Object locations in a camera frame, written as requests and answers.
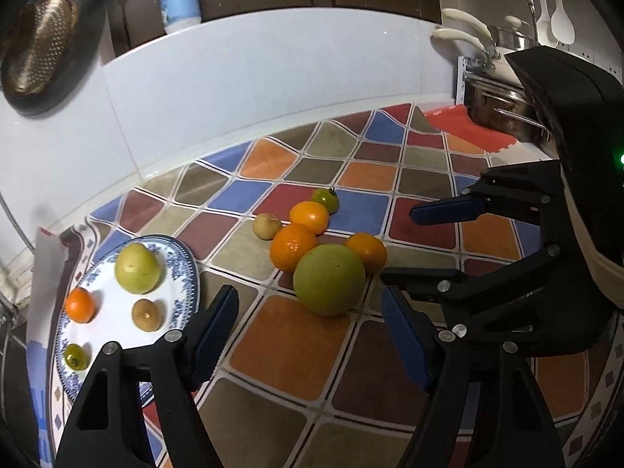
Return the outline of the small orange tangerine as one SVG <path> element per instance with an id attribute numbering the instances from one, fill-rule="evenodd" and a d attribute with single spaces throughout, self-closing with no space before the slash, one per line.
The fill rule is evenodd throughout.
<path id="1" fill-rule="evenodd" d="M 365 271 L 369 275 L 378 273 L 387 262 L 387 249 L 376 237 L 365 232 L 352 234 L 345 245 L 353 250 L 361 259 Z"/>

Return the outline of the small green-yellow tomato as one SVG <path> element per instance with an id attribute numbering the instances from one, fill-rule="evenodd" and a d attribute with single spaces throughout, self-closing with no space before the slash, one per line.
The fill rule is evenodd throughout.
<path id="1" fill-rule="evenodd" d="M 80 372 L 89 367 L 90 358 L 81 346 L 70 343 L 64 349 L 64 362 L 72 371 Z"/>

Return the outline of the large green pomelo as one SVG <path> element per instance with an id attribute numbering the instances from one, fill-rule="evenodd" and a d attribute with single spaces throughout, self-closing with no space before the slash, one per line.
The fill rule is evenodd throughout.
<path id="1" fill-rule="evenodd" d="M 319 316 L 346 313 L 360 300 L 366 282 L 360 257 L 338 244 L 323 244 L 307 252 L 293 275 L 298 301 Z"/>

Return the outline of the small brown kiwi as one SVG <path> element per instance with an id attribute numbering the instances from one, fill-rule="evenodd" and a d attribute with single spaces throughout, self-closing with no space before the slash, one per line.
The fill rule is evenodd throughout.
<path id="1" fill-rule="evenodd" d="M 162 322 L 161 313 L 156 303 L 148 299 L 140 299 L 131 310 L 134 325 L 143 332 L 156 332 Z"/>

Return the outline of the round orange fruit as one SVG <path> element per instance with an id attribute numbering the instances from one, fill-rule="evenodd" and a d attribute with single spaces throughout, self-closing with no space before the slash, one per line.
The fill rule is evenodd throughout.
<path id="1" fill-rule="evenodd" d="M 314 201 L 302 201 L 292 207 L 289 220 L 292 224 L 306 226 L 313 234 L 319 236 L 327 230 L 330 215 L 323 204 Z"/>

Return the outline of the red foam mat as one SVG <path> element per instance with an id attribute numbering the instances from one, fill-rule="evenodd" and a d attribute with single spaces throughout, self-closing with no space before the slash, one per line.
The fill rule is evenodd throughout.
<path id="1" fill-rule="evenodd" d="M 466 140 L 487 152 L 499 152 L 517 143 L 512 135 L 475 124 L 464 105 L 431 110 L 424 115 L 436 129 Z"/>

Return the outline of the stainless steel pot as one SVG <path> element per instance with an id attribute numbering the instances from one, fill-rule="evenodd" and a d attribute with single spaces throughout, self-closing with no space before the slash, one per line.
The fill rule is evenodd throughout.
<path id="1" fill-rule="evenodd" d="M 551 140 L 549 130 L 538 120 L 523 92 L 488 82 L 478 76 L 464 79 L 463 104 L 471 121 L 481 127 L 515 137 L 524 143 Z"/>

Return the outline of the small orange mandarin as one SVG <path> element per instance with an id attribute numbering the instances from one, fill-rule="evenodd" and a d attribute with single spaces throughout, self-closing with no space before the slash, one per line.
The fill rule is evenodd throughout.
<path id="1" fill-rule="evenodd" d="M 76 323 L 88 323 L 95 315 L 94 300 L 86 289 L 76 287 L 64 299 L 64 311 Z"/>

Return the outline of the small green tomato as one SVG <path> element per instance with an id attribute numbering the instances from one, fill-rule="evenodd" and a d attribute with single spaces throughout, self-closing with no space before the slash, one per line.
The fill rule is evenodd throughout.
<path id="1" fill-rule="evenodd" d="M 340 208 L 340 199 L 333 188 L 315 189 L 311 200 L 324 206 L 330 215 L 334 215 Z"/>

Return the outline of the colourful checkered table mat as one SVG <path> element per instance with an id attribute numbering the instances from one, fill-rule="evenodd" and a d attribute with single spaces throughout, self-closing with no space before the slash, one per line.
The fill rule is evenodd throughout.
<path id="1" fill-rule="evenodd" d="M 560 158 L 455 106 L 175 167 L 37 243 L 46 467 L 618 467 L 623 271 Z"/>

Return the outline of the blue white porcelain plate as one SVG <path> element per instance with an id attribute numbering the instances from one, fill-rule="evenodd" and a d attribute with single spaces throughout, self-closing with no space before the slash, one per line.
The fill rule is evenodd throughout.
<path id="1" fill-rule="evenodd" d="M 116 341 L 124 349 L 150 346 L 169 330 L 181 330 L 200 305 L 200 278 L 198 265 L 190 249 L 165 234 L 149 234 L 134 240 L 150 250 L 161 265 L 162 274 L 156 288 L 145 295 L 132 295 L 117 283 L 114 277 L 115 260 L 128 244 L 123 243 L 101 255 L 85 272 L 77 285 L 94 297 L 95 315 L 88 323 L 80 324 L 62 312 L 54 336 L 55 365 L 70 401 L 75 401 L 88 374 L 75 371 L 64 360 L 64 350 L 70 344 L 82 347 L 93 362 L 108 341 Z M 161 314 L 161 322 L 154 332 L 145 332 L 131 318 L 135 302 L 141 299 L 153 302 Z"/>

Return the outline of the yellow-green apple on plate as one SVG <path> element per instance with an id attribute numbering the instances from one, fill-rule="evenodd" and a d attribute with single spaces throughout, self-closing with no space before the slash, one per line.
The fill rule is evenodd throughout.
<path id="1" fill-rule="evenodd" d="M 143 244 L 126 245 L 115 261 L 117 283 L 126 292 L 140 295 L 152 291 L 160 281 L 161 264 Z"/>

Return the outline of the small beige fruit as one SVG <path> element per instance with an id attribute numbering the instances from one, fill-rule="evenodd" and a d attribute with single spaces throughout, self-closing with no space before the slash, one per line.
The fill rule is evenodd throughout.
<path id="1" fill-rule="evenodd" d="M 260 213 L 253 222 L 253 233 L 263 241 L 273 240 L 281 228 L 281 220 L 272 213 Z"/>

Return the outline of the white plastic spoon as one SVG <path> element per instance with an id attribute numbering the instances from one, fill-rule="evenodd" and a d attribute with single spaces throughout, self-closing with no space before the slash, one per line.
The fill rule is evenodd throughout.
<path id="1" fill-rule="evenodd" d="M 542 46 L 555 46 L 556 42 L 550 36 L 550 15 L 547 0 L 538 0 L 541 13 L 536 21 L 537 41 Z"/>
<path id="2" fill-rule="evenodd" d="M 555 0 L 555 9 L 551 16 L 551 31 L 560 43 L 570 46 L 575 42 L 575 29 L 565 11 L 563 0 Z"/>

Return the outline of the curved chrome faucet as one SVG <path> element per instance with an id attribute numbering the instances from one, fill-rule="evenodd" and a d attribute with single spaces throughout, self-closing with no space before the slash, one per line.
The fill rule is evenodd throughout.
<path id="1" fill-rule="evenodd" d="M 2 195 L 2 193 L 0 193 L 0 206 L 1 206 L 5 216 L 7 217 L 7 220 L 9 220 L 9 224 L 12 225 L 13 230 L 16 232 L 17 236 L 23 242 L 25 248 L 28 249 L 28 251 L 31 252 L 32 255 L 34 255 L 35 254 L 35 247 L 34 247 L 33 243 L 30 241 L 28 236 L 25 234 L 25 232 L 23 231 L 23 229 L 21 228 L 21 226 L 17 222 L 16 218 L 14 217 L 13 213 L 11 212 L 11 209 L 9 209 L 9 206 L 7 205 L 6 200 L 5 200 L 4 196 Z"/>

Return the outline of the perforated brass strainer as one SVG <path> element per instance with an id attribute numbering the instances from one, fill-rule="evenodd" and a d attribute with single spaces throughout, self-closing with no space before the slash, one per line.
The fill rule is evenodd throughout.
<path id="1" fill-rule="evenodd" d="M 20 12 L 2 60 L 3 90 L 41 93 L 60 68 L 77 21 L 73 0 L 38 0 Z"/>

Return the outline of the black frying pan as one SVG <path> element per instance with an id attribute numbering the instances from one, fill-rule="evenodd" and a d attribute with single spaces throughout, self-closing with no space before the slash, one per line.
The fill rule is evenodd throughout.
<path id="1" fill-rule="evenodd" d="M 1 87 L 18 113 L 36 116 L 72 94 L 88 72 L 106 21 L 106 0 L 33 0 L 9 29 Z"/>

